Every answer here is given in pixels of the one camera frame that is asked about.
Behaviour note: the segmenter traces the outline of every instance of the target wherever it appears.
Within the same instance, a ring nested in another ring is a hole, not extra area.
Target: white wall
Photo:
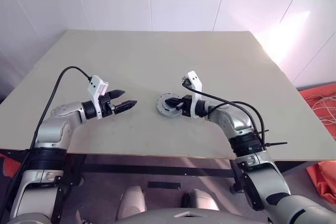
[[[0,0],[0,96],[67,29],[250,30],[297,86],[336,81],[336,0]]]

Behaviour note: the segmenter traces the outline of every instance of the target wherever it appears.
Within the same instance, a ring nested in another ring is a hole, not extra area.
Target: table
[[[109,90],[136,99],[130,111],[77,129],[69,153],[184,156],[234,159],[220,128],[203,119],[168,119],[155,102],[162,93],[190,94],[181,78],[195,70],[205,92],[256,107],[266,142],[277,161],[335,159],[336,145],[295,87],[250,32],[67,31],[0,105],[0,148],[25,149],[55,81],[75,65],[110,83]],[[50,109],[87,101],[87,80],[64,76]]]

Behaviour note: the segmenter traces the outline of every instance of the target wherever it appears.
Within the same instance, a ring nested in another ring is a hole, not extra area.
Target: black cable
[[[281,145],[281,144],[288,144],[288,142],[266,143],[266,144],[262,144],[262,147],[271,147],[274,145]]]
[[[265,130],[265,133],[268,132],[269,130]],[[258,132],[258,134],[261,134],[261,131]]]
[[[256,123],[255,123],[253,117],[252,117],[251,114],[250,114],[246,109],[244,109],[242,106],[236,105],[236,104],[234,104],[233,102],[224,100],[224,99],[219,98],[219,97],[216,97],[216,96],[214,96],[214,95],[207,94],[207,93],[200,92],[200,91],[198,91],[198,90],[192,89],[192,88],[190,88],[189,86],[187,86],[187,85],[185,84],[185,82],[182,83],[182,86],[185,87],[186,89],[189,89],[189,90],[192,91],[192,92],[195,92],[195,93],[197,93],[197,94],[204,95],[205,97],[209,97],[209,98],[215,99],[215,100],[217,100],[217,101],[224,102],[225,104],[230,104],[230,105],[232,105],[233,107],[236,107],[236,108],[242,110],[242,111],[243,111],[245,114],[247,114],[247,116],[250,118],[250,120],[251,120],[251,124],[252,124],[252,126],[253,126],[253,129],[254,129],[256,132],[258,132],[258,131],[257,131]]]
[[[38,129],[40,128],[40,126],[41,126],[41,124],[43,122],[43,119],[46,116],[46,114],[48,112],[48,109],[49,109],[49,107],[51,105],[51,102],[54,99],[54,96],[56,94],[56,91],[57,91],[57,88],[59,86],[59,83],[61,82],[61,79],[62,79],[63,75],[65,74],[65,72],[68,71],[69,69],[72,69],[72,68],[77,69],[78,71],[80,71],[89,81],[91,80],[90,76],[88,76],[83,70],[81,70],[79,67],[76,67],[76,66],[69,66],[69,67],[65,68],[61,72],[61,74],[59,75],[59,77],[58,77],[58,79],[56,81],[56,84],[54,86],[54,89],[53,89],[53,91],[52,91],[52,93],[50,95],[50,98],[48,100],[48,103],[47,103],[45,109],[43,110],[43,113],[42,113],[42,115],[40,117],[40,120],[37,123],[36,129],[35,129],[35,132],[34,132],[34,136],[33,136],[33,140],[32,140],[32,143],[30,144],[30,148],[28,150],[26,150],[27,154],[26,154],[25,158],[23,159],[23,161],[22,161],[22,163],[21,163],[21,165],[20,165],[17,173],[15,174],[15,176],[9,182],[10,186],[9,186],[7,192],[6,192],[5,198],[3,200],[3,204],[2,204],[1,209],[0,209],[0,221],[2,220],[2,217],[4,215],[4,212],[5,212],[5,209],[6,209],[6,204],[7,204],[8,200],[9,200],[9,197],[10,197],[10,195],[12,193],[12,190],[13,190],[13,188],[15,186],[15,183],[16,183],[19,175],[21,175],[21,173],[23,172],[23,169],[25,167],[25,163],[27,162],[27,160],[28,160],[28,158],[30,156],[30,153],[31,153],[30,150],[32,150],[34,148],[34,145],[35,145],[35,142],[36,142],[36,138],[37,138]]]
[[[233,103],[235,104],[242,104],[242,105],[245,105],[249,108],[251,108],[258,116],[259,118],[259,121],[260,121],[260,126],[261,126],[261,143],[262,144],[265,144],[265,125],[264,125],[264,121],[263,121],[263,118],[261,117],[259,111],[253,107],[252,105],[246,103],[246,102],[240,102],[240,101],[233,101]],[[213,108],[211,108],[209,111],[208,111],[208,114],[207,115],[210,115],[212,112],[214,112],[216,109],[218,109],[219,107],[223,106],[223,105],[226,105],[228,104],[227,102],[223,102],[223,103],[220,103],[219,105],[216,105],[214,106]]]

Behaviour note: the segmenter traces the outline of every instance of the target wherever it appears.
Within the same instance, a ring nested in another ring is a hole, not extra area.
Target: orange cloth
[[[300,94],[309,106],[313,107],[322,98],[319,95],[323,97],[336,95],[336,83],[303,90],[300,91]],[[326,106],[336,107],[336,102],[331,100],[325,101],[325,104]],[[314,112],[317,116],[329,115],[326,109],[318,109]],[[332,136],[336,136],[335,124],[327,125],[326,128]],[[308,167],[307,172],[320,196],[328,202],[336,204],[336,160],[319,162],[316,165]]]
[[[17,170],[20,167],[20,162],[11,159],[10,157],[6,157],[5,155],[0,154],[0,157],[5,157],[4,165],[3,165],[3,174],[7,177],[13,177]]]

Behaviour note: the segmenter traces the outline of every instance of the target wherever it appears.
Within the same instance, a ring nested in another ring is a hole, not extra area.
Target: round metal disk
[[[166,93],[159,97],[156,102],[156,108],[158,109],[159,113],[167,118],[175,118],[182,114],[182,110],[176,110],[176,108],[170,107],[168,104],[165,103],[166,99],[169,98],[180,98],[177,94],[173,93]]]

